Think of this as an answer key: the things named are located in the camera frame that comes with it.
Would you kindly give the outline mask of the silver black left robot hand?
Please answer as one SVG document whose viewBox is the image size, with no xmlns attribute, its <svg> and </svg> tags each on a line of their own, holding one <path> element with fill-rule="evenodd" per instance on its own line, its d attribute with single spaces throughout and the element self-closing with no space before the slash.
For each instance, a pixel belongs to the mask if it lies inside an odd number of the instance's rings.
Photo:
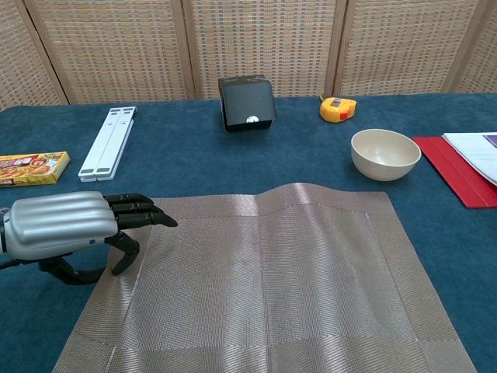
<svg viewBox="0 0 497 373">
<path fill-rule="evenodd" d="M 178 223 L 139 193 L 77 191 L 16 200 L 1 210 L 1 253 L 8 256 L 1 268 L 37 263 L 65 284 L 94 284 L 104 270 L 76 270 L 66 256 L 107 244 L 123 254 L 111 270 L 118 276 L 140 252 L 139 242 L 126 231 L 149 225 L 173 228 Z"/>
</svg>

